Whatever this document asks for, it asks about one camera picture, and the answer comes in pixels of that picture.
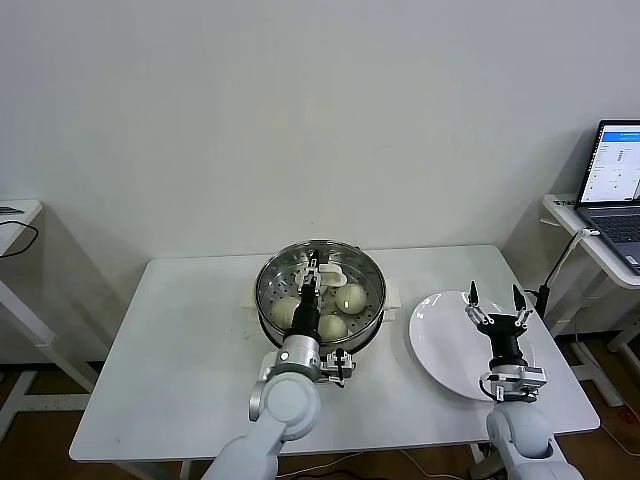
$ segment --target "table leg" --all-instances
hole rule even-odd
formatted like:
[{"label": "table leg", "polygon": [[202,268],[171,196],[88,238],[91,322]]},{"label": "table leg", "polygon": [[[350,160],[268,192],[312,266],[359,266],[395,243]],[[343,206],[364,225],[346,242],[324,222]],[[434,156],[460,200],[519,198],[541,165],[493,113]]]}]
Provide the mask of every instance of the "table leg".
[{"label": "table leg", "polygon": [[598,391],[610,407],[620,407],[623,405],[622,399],[618,395],[618,391],[607,378],[604,371],[600,368],[600,364],[596,361],[589,349],[584,343],[572,343],[571,350],[576,357],[582,362],[582,365],[571,367],[573,374],[579,382],[591,380],[596,384]]},{"label": "table leg", "polygon": [[169,472],[157,463],[114,462],[114,465],[140,480],[172,480]]},{"label": "table leg", "polygon": [[0,409],[0,441],[18,412],[71,412],[84,410],[89,394],[27,395],[37,372],[22,372]]},{"label": "table leg", "polygon": [[635,319],[629,327],[623,328],[622,331],[607,344],[607,348],[611,352],[620,352],[623,354],[636,374],[640,375],[640,360],[628,345],[628,343],[638,335],[640,335],[640,320]]},{"label": "table leg", "polygon": [[191,460],[185,460],[180,466],[180,480],[189,480],[191,475]]},{"label": "table leg", "polygon": [[600,270],[586,286],[582,285],[582,282],[574,282],[569,291],[544,317],[544,323],[552,337],[562,333],[581,308],[588,307],[616,288],[613,282],[606,282],[607,278],[607,274]]},{"label": "table leg", "polygon": [[17,319],[15,327],[53,363],[78,382],[88,392],[98,379],[98,374],[73,352],[56,343],[56,335],[33,311],[27,307],[3,282],[0,281],[0,303]]}]

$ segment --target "white table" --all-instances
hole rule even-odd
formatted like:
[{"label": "white table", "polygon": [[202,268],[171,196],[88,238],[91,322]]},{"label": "white table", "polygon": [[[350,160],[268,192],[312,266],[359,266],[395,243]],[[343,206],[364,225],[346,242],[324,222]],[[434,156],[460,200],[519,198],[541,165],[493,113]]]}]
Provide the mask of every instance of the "white table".
[{"label": "white table", "polygon": [[[550,194],[545,195],[542,202],[557,223],[571,235],[587,226],[574,209],[576,197],[576,194]],[[580,245],[601,270],[592,278],[588,276],[588,268],[580,272],[569,291],[545,316],[545,323],[554,337],[565,331],[580,309],[588,307],[595,299],[608,294],[612,288],[615,288],[615,285],[629,290],[640,289],[640,275],[634,273],[620,260],[602,239],[597,236],[588,237],[582,240]],[[613,284],[606,282],[607,278],[611,279]],[[640,361],[627,345],[627,342],[638,334],[640,334],[640,322],[636,320],[616,336],[607,347],[612,352],[620,351],[624,354],[631,365],[640,373]],[[609,379],[601,369],[594,366],[595,359],[586,346],[574,343],[571,348],[583,363],[583,365],[574,367],[576,376],[581,381],[593,380],[610,406],[622,405],[622,399],[618,396]]]},{"label": "white table", "polygon": [[[414,361],[405,337],[418,302],[443,290],[467,290],[471,280],[482,296],[512,304],[517,281],[502,255],[493,246],[368,253],[397,284],[402,308],[356,354],[358,367],[344,390],[319,385],[320,421],[284,453],[486,441],[492,404],[437,384]],[[241,305],[247,282],[267,258],[149,263],[71,445],[74,460],[122,465],[211,458],[249,430],[251,389],[274,347]],[[545,326],[536,315],[529,325],[536,361],[549,377],[539,407],[554,431],[598,428],[596,412]]]},{"label": "white table", "polygon": [[[0,223],[17,221],[25,225],[31,224],[42,210],[42,204],[38,200],[0,201],[0,207],[13,207],[24,212],[17,215],[0,215]],[[0,255],[4,255],[9,250],[23,230],[25,227],[18,224],[0,226]],[[3,261],[8,260],[0,259],[0,268],[2,268]],[[87,391],[90,392],[93,389],[98,378],[95,370],[78,358],[69,348],[57,343],[56,334],[2,281],[0,281],[0,303],[12,313],[13,316],[9,320],[15,328],[29,339],[40,352]],[[89,396],[82,394],[27,395],[35,377],[36,372],[23,372],[3,404],[0,410],[0,441],[4,438],[18,412],[83,410],[87,404]]]}]

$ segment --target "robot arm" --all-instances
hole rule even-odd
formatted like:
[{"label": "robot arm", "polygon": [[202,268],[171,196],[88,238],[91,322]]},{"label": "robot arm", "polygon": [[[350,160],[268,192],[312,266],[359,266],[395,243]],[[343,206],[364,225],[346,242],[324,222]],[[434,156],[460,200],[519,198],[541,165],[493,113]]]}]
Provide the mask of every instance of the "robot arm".
[{"label": "robot arm", "polygon": [[249,401],[256,422],[244,437],[228,443],[202,477],[204,480],[270,480],[278,473],[284,443],[308,434],[318,421],[320,396],[314,382],[344,386],[355,364],[338,349],[320,359],[320,266],[314,255],[300,274],[300,305],[272,365],[261,373]]},{"label": "robot arm", "polygon": [[495,402],[487,416],[487,432],[496,449],[471,469],[471,478],[489,478],[506,468],[510,480],[581,480],[580,472],[564,458],[546,418],[533,405],[547,378],[544,369],[530,367],[522,357],[518,337],[526,332],[532,311],[526,309],[515,285],[513,295],[515,316],[487,315],[471,283],[466,312],[478,331],[489,337],[493,353],[491,371],[480,379],[480,388]]}]

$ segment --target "electrical cord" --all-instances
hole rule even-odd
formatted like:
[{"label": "electrical cord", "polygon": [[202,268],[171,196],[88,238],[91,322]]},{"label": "electrical cord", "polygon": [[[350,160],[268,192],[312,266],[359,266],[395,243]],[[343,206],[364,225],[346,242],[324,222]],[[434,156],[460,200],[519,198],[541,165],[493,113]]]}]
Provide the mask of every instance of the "electrical cord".
[{"label": "electrical cord", "polygon": [[[580,351],[584,354],[584,356],[587,358],[587,360],[589,360],[589,362],[596,367],[598,370],[600,370],[600,372],[606,377],[607,374],[605,373],[605,371],[602,369],[602,367],[598,364],[598,362],[596,362],[595,360],[593,360],[591,358],[591,355],[589,354],[589,352],[586,352],[583,348],[582,345],[580,344],[580,341],[578,339],[578,316],[576,315],[575,318],[573,319],[573,334],[575,336],[575,340],[576,340],[576,345],[578,346],[578,348],[580,349]],[[622,403],[624,403],[625,407],[627,407],[631,413],[633,413],[634,417],[636,418],[636,420],[638,422],[640,422],[640,416],[638,415],[638,413],[633,409],[633,407],[629,404],[629,402],[627,402],[625,400],[625,398],[620,395],[620,392],[618,392],[616,390],[616,393],[618,394],[618,396],[620,397],[620,400],[622,400]],[[629,455],[630,457],[640,457],[640,453],[634,453],[631,452],[627,449],[627,447],[625,447],[622,442],[620,440],[618,440],[615,435],[613,435],[613,433],[611,433],[611,431],[609,431],[609,429],[603,424],[600,423],[600,427],[607,433],[607,435],[609,435],[611,437],[611,439],[618,445],[618,447],[620,447],[620,449],[626,453],[627,455]]]},{"label": "electrical cord", "polygon": [[562,259],[565,257],[565,255],[567,255],[567,252],[569,251],[569,249],[571,248],[571,244],[573,243],[573,241],[576,239],[576,237],[578,235],[580,235],[581,230],[578,230],[573,237],[571,237],[571,240],[569,240],[569,243],[567,243],[567,245],[564,247],[564,250],[562,250],[562,253],[560,254],[560,256],[558,257],[558,260],[556,261],[555,265],[553,266],[553,268],[551,269],[551,271],[549,272],[549,275],[547,275],[547,279],[544,281],[543,285],[545,287],[549,286],[549,281],[551,280],[551,276],[554,274],[554,272],[556,270],[560,271],[560,267],[562,264]]},{"label": "electrical cord", "polygon": [[420,470],[420,473],[422,475],[424,475],[427,478],[452,478],[453,480],[464,480],[461,477],[458,477],[456,475],[450,475],[448,473],[427,473],[425,472],[422,467],[420,466],[420,464],[417,462],[416,459],[414,459],[411,455],[409,455],[407,452],[405,452],[404,450],[400,450],[400,453],[402,453],[405,457],[407,457],[409,460],[411,460],[411,463],[413,463],[416,468],[418,470]]},{"label": "electrical cord", "polygon": [[358,455],[362,455],[363,453],[364,452],[357,452],[357,453],[352,453],[350,455],[345,455],[344,457],[341,457],[338,460],[335,460],[335,461],[333,461],[331,463],[327,463],[326,465],[316,465],[315,467],[303,468],[302,470],[296,470],[295,472],[291,472],[291,473],[283,473],[281,475],[277,475],[276,478],[290,477],[291,475],[298,475],[299,473],[310,472],[311,470],[317,470],[319,468],[332,467],[332,466],[342,462],[343,460],[346,460],[347,458],[357,457]]},{"label": "electrical cord", "polygon": [[32,225],[27,225],[26,223],[18,222],[17,220],[7,220],[6,222],[0,222],[0,226],[1,225],[9,225],[9,224],[12,224],[12,223],[16,224],[16,225],[22,225],[23,227],[33,231],[34,232],[33,237],[31,237],[31,240],[29,241],[27,246],[24,247],[22,250],[19,250],[17,252],[13,252],[13,253],[8,253],[6,255],[0,255],[0,258],[15,257],[16,255],[23,254],[24,252],[26,252],[27,250],[29,250],[31,248],[33,243],[36,241],[36,238],[38,238],[38,235],[40,235],[40,231],[36,227],[34,227]]},{"label": "electrical cord", "polygon": [[536,298],[535,309],[541,319],[544,320],[544,314],[547,311],[547,303],[549,302],[549,295],[551,294],[551,284],[556,281],[558,278],[558,274],[560,273],[560,269],[564,262],[569,258],[569,255],[573,251],[574,248],[578,246],[578,244],[586,237],[590,237],[593,235],[600,235],[598,230],[592,230],[590,228],[583,228],[578,230],[572,237],[567,246],[564,247],[562,254],[556,261],[555,265],[547,275],[546,280],[538,290],[525,290],[525,292],[533,294]]},{"label": "electrical cord", "polygon": [[[422,467],[420,466],[420,464],[411,456],[409,455],[406,451],[404,450],[399,450],[400,453],[402,453],[405,457],[407,457],[411,463],[413,463],[415,465],[415,467],[420,471],[420,473],[422,475],[424,475],[427,478],[451,478],[453,480],[464,480],[461,477],[457,477],[455,475],[450,475],[448,473],[427,473],[425,472]],[[352,478],[356,478],[356,479],[363,479],[363,480],[387,480],[387,479],[375,479],[375,478],[368,478],[368,479],[364,479],[363,477],[359,477],[357,474],[354,474],[353,472],[349,471],[349,470],[333,470],[331,472],[327,472],[325,474],[321,474],[321,475],[300,475],[300,474],[304,474],[305,472],[310,472],[312,470],[317,470],[319,468],[326,468],[326,467],[331,467],[333,465],[336,465],[340,462],[342,462],[343,460],[346,460],[347,458],[353,458],[353,457],[357,457],[358,455],[362,455],[364,452],[358,452],[358,453],[352,453],[350,455],[345,455],[342,458],[339,458],[338,460],[335,460],[331,463],[327,463],[325,465],[317,465],[315,467],[309,467],[309,468],[305,468],[302,470],[297,470],[295,472],[291,472],[291,473],[283,473],[281,475],[278,475],[276,478],[283,478],[283,477],[290,477],[292,475],[297,475],[296,477],[293,477],[292,480],[300,480],[302,478],[326,478],[329,475],[337,475],[337,474],[344,474],[344,475],[351,475]]]}]

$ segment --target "black cable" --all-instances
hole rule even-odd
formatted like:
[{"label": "black cable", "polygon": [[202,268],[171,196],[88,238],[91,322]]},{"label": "black cable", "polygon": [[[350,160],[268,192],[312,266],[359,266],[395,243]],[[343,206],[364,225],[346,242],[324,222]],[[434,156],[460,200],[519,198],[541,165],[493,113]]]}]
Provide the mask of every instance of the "black cable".
[{"label": "black cable", "polygon": [[567,246],[564,247],[564,250],[562,251],[562,253],[560,254],[560,256],[558,257],[558,261],[556,262],[556,264],[553,266],[553,268],[551,269],[551,271],[549,272],[549,275],[547,275],[547,279],[544,281],[543,286],[544,287],[548,287],[549,286],[549,280],[551,280],[551,277],[553,276],[553,274],[555,273],[556,269],[560,266],[560,262],[562,261],[562,257],[564,257],[564,254],[567,253],[567,251],[569,250],[569,247],[571,247],[571,243],[576,239],[576,237],[578,235],[580,235],[581,230],[578,230],[573,237],[571,237],[571,240],[569,240],[569,243],[567,243]]},{"label": "black cable", "polygon": [[22,222],[18,222],[17,220],[8,220],[6,222],[0,222],[0,225],[8,225],[14,223],[16,225],[22,225],[23,227],[32,230],[34,232],[33,237],[31,238],[31,240],[29,241],[29,243],[27,244],[26,247],[24,247],[22,250],[19,250],[17,252],[13,252],[13,253],[8,253],[6,255],[0,255],[0,258],[9,258],[9,257],[15,257],[16,255],[20,255],[24,252],[26,252],[27,250],[29,250],[31,248],[31,245],[33,245],[33,243],[36,241],[36,238],[38,238],[38,235],[40,235],[40,230],[38,230],[36,227],[32,226],[32,225],[27,225],[26,223],[22,223]]},{"label": "black cable", "polygon": [[349,470],[333,470],[332,472],[327,473],[302,473],[293,477],[293,480],[300,480],[301,478],[327,478],[331,475],[347,475],[348,477],[355,478],[356,480],[390,480],[385,477],[361,477]]}]

